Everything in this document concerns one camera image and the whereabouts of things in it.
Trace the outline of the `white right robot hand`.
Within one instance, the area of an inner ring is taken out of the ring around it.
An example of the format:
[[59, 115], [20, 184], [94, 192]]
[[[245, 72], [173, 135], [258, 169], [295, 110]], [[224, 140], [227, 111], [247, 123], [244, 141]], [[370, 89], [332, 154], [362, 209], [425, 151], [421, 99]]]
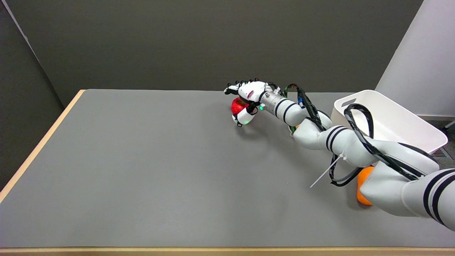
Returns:
[[259, 81], [258, 79], [250, 79], [241, 82], [236, 82], [234, 85], [229, 83], [224, 89], [224, 94], [237, 95], [240, 100], [246, 104], [246, 107], [239, 113], [232, 114], [232, 119], [238, 127], [247, 125], [255, 117], [261, 107], [262, 97], [267, 92], [273, 92], [275, 86], [271, 83]]

